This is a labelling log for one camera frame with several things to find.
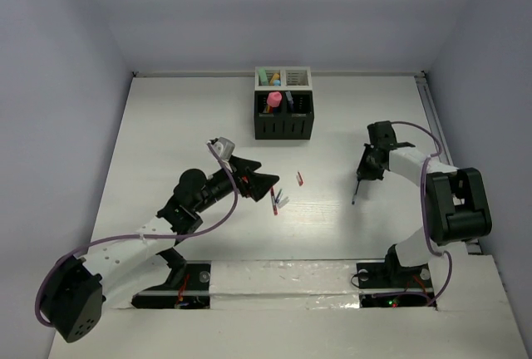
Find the blue ballpoint pen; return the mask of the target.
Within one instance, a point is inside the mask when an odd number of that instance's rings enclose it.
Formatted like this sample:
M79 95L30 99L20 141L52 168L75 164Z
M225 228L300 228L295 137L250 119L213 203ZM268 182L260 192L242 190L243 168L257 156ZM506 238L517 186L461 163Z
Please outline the blue ballpoint pen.
M355 185L355 188L354 188L354 191L353 191L353 195L352 195L352 201L351 201L352 205L355 205L355 203L356 203L357 194L358 194L358 190L359 190L359 187L360 187L360 183L361 183L361 180L357 179L356 180L356 185Z

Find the purple ink pen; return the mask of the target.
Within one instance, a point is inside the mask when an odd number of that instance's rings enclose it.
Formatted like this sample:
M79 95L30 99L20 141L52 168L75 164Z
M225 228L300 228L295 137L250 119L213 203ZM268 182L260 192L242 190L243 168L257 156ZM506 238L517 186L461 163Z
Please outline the purple ink pen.
M285 96L288 102L288 108L291 113L294 113L294 101L293 101L293 95L290 91L285 92Z

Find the orange highlighter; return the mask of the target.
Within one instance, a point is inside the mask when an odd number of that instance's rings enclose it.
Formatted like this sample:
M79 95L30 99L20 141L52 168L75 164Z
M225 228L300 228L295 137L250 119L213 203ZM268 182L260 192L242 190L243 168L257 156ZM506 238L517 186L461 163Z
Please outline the orange highlighter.
M274 74L271 76L270 80L269 80L269 84L270 84L270 85L273 85L274 82L279 81L279 80L280 80L280 75L279 75L278 73L274 73Z

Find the green highlighter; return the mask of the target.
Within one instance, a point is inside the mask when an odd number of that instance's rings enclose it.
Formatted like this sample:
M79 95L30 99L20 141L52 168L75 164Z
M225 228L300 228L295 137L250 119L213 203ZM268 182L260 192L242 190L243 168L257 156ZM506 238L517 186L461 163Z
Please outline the green highlighter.
M259 83L261 86L267 86L268 85L268 76L266 71L263 68L259 68L257 70L258 77L259 77Z

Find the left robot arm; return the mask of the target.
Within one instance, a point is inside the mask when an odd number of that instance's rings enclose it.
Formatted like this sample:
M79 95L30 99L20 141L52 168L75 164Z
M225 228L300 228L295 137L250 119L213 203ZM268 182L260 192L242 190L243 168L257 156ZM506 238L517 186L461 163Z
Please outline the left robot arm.
M155 278L165 288L179 286L186 261L175 245L204 234L201 213L227 196L260 201L278 183L261 174L261 164L231 156L212 175L186 170L155 217L132 234L98 239L59 258L46 275L34 303L37 320L68 342L86 336L115 305L153 286L142 273L155 258Z

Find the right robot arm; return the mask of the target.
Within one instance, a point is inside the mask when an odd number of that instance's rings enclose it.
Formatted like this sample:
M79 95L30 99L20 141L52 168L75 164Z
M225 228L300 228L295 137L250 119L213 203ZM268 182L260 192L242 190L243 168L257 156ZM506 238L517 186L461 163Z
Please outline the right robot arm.
M442 143L427 129L402 121L431 137L436 151L424 154L410 142L397 139L395 121L367 127L369 142L357 168L357 182L382 180L386 172L400 175L419 188L421 227L408 239L392 245L379 276L393 286L408 281L413 270L433 257L447 255L450 243L466 242L491 233L492 218L479 170L456 168L439 161Z

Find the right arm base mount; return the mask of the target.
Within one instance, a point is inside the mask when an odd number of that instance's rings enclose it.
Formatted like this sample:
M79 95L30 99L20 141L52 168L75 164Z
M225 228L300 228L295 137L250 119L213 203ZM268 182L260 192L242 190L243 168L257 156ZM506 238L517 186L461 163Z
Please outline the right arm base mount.
M401 266L394 246L381 262L358 263L350 284L360 292L362 308L436 306L428 264Z

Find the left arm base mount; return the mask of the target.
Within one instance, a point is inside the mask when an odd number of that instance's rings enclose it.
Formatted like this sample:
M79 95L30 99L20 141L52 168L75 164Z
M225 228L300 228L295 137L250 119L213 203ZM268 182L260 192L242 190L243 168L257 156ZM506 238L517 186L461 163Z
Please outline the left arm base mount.
M137 293L136 309L209 309L211 262L189 263L174 248L159 254L170 269L166 280Z

